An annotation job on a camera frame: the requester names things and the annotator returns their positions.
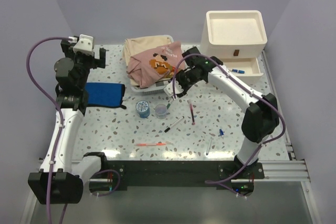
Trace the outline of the green capped white marker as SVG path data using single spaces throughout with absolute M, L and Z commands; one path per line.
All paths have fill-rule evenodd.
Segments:
M 167 106 L 166 106 L 167 109 L 170 108 L 170 106 L 171 106 L 171 104 L 172 104 L 173 101 L 174 101 L 173 98 L 169 100 L 169 102 L 168 102 L 168 104 L 167 104 Z

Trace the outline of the white laundry basket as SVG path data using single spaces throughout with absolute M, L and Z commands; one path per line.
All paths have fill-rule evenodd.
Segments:
M 131 57 L 132 56 L 125 58 L 126 66 L 128 66 L 128 63 L 129 63 Z M 151 85 L 147 88 L 140 88 L 140 86 L 138 86 L 136 84 L 136 82 L 132 79 L 130 79 L 130 83 L 131 83 L 131 89 L 134 92 L 141 93 L 141 94 L 150 94 L 150 93 L 162 92 L 163 89 L 165 88 L 165 86 L 168 84 L 169 80 L 170 80 L 169 78 L 161 79 L 161 80 L 157 81 L 155 84 L 153 84 L 153 85 Z

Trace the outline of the magenta pen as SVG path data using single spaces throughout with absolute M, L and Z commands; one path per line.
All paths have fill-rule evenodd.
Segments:
M 195 125 L 195 119 L 194 119 L 194 112 L 193 112 L 193 105 L 191 100 L 187 101 L 190 107 L 190 112 L 191 112 L 191 119 L 192 119 L 192 125 Z

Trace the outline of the black capped white marker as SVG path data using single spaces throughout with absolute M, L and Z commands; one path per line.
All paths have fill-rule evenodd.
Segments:
M 178 118 L 175 122 L 173 122 L 170 126 L 168 126 L 164 132 L 167 133 L 169 130 L 171 130 L 173 127 L 175 127 L 177 124 L 179 124 L 181 121 L 184 120 L 184 116 Z

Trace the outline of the pink printed t-shirt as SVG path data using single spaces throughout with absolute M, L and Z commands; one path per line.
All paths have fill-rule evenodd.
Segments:
M 174 71 L 185 69 L 181 60 L 181 43 L 175 41 L 132 56 L 127 74 L 140 88 L 147 88 L 161 79 L 172 78 Z

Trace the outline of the orange pen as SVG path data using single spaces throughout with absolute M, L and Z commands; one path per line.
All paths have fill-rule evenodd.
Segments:
M 140 147 L 147 147 L 147 146 L 164 146 L 166 145 L 166 143 L 139 143 L 139 144 L 135 144 L 136 146 L 140 146 Z

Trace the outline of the blue capped white marker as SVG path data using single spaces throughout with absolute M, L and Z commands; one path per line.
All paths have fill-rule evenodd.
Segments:
M 239 69 L 232 69 L 231 71 L 238 74 L 245 74 L 245 71 Z

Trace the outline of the white drawer cabinet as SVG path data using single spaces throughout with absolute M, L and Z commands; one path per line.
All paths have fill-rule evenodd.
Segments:
M 210 10 L 206 13 L 200 52 L 215 56 L 246 84 L 257 83 L 264 75 L 257 58 L 267 43 L 262 14 L 258 10 Z M 239 56 L 234 51 L 239 49 Z

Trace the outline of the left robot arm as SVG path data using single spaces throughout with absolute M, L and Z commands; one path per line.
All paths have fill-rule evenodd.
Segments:
M 31 190 L 43 205 L 77 204 L 89 179 L 93 175 L 103 178 L 109 171 L 106 156 L 99 152 L 84 155 L 77 167 L 72 165 L 75 140 L 88 106 L 88 75 L 91 69 L 105 68 L 106 50 L 101 48 L 95 58 L 94 38 L 88 35 L 61 38 L 60 45 L 65 56 L 54 65 L 55 128 L 41 167 L 28 177 Z

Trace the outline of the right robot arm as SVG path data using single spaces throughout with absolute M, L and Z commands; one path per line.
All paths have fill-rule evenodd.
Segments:
M 187 69 L 179 71 L 164 88 L 164 92 L 174 100 L 187 94 L 200 81 L 205 81 L 223 91 L 244 112 L 241 130 L 244 140 L 235 155 L 234 173 L 246 178 L 253 171 L 252 164 L 258 159 L 258 147 L 279 125 L 276 97 L 264 95 L 232 74 L 218 58 L 203 57 L 197 47 L 182 53 Z

